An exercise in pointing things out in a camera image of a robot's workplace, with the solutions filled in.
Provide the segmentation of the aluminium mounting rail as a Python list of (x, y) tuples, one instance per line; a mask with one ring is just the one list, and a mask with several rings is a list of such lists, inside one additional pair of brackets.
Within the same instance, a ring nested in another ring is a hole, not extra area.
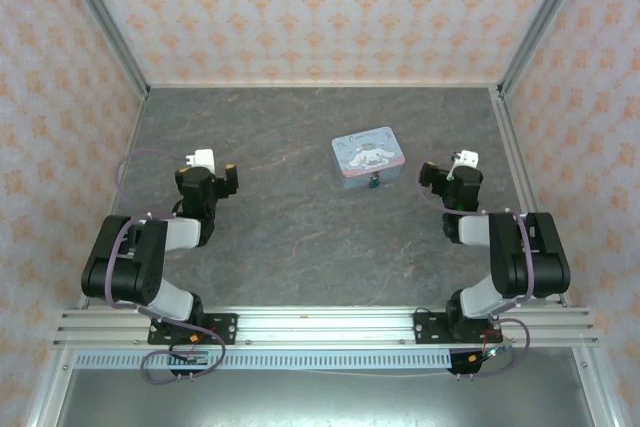
[[(417, 348), (430, 338), (433, 348), (457, 349), (437, 333), (414, 328), (414, 307), (213, 307), (237, 316), (232, 330), (235, 349), (383, 349)], [(604, 335), (588, 308), (551, 302), (510, 310), (502, 318), (502, 335), (521, 348), (529, 329), (531, 346), (596, 347)], [(57, 348), (137, 348), (148, 346), (150, 320), (138, 313), (91, 306), (63, 312), (53, 345)]]

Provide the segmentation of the aluminium frame post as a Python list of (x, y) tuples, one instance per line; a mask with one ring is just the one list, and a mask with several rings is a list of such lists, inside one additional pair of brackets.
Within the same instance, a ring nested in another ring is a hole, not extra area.
[(564, 0), (543, 0), (536, 11), (523, 40), (510, 61), (502, 80), (497, 84), (501, 99), (506, 99), (514, 91), (516, 84), (532, 59)]
[(122, 32), (120, 31), (116, 21), (105, 0), (83, 0), (89, 9), (94, 20), (98, 24), (104, 34), (107, 43), (117, 57), (120, 65), (124, 69), (125, 74), (134, 86), (134, 89), (147, 99), (151, 90), (150, 84), (138, 65), (133, 53), (131, 52)]

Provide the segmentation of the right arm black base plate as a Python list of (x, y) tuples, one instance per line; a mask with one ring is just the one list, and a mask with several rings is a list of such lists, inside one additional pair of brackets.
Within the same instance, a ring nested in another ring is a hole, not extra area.
[(413, 314), (417, 344), (496, 344), (504, 338), (487, 320), (450, 320), (445, 312), (418, 310)]

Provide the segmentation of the aluminium table side rail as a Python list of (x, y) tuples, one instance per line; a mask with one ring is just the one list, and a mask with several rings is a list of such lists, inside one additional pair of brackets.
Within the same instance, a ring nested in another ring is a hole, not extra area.
[(128, 172), (128, 167), (130, 163), (130, 159), (128, 158), (128, 155), (132, 153), (136, 148), (137, 137), (139, 134), (141, 122), (143, 120), (147, 105), (148, 105), (148, 99), (144, 98), (140, 103), (139, 111), (137, 113), (135, 122), (133, 124), (133, 130), (124, 154), (125, 159), (121, 158), (119, 160), (118, 162), (119, 168), (117, 172), (112, 173), (113, 181), (115, 182), (116, 191), (109, 203), (109, 208), (107, 211), (108, 214), (115, 213), (119, 207), (124, 208), (125, 214), (136, 215), (136, 214), (143, 213), (145, 211), (144, 207), (140, 207), (133, 200), (125, 199), (126, 194), (122, 193), (121, 181), (126, 177), (126, 174)]
[(524, 211), (540, 211), (531, 182), (527, 175), (506, 100), (497, 86), (489, 89), (493, 112), (501, 134), (511, 176), (518, 197), (519, 208)]

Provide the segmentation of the grey metal shelf panel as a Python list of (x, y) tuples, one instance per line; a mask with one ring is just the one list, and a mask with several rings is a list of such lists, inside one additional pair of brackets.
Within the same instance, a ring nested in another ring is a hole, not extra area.
[(571, 366), (528, 361), (504, 377), (220, 371), (146, 384), (132, 371), (73, 374), (58, 427), (594, 427)]

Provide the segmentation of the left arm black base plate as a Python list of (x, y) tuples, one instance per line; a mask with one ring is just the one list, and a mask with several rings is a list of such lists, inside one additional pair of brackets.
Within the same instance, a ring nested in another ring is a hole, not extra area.
[[(191, 317), (187, 323), (216, 333), (226, 345), (235, 344), (238, 323), (238, 315), (235, 313), (204, 313)], [(166, 346), (218, 344), (208, 334), (159, 320), (151, 321), (147, 342), (150, 345)]]

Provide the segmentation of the blue cartoon print tin box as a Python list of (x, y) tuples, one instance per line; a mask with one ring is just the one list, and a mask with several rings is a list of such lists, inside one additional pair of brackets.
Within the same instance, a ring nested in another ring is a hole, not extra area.
[(379, 184), (398, 177), (406, 157), (389, 126), (348, 134), (331, 140), (334, 161), (342, 185), (369, 187), (369, 179), (379, 173)]

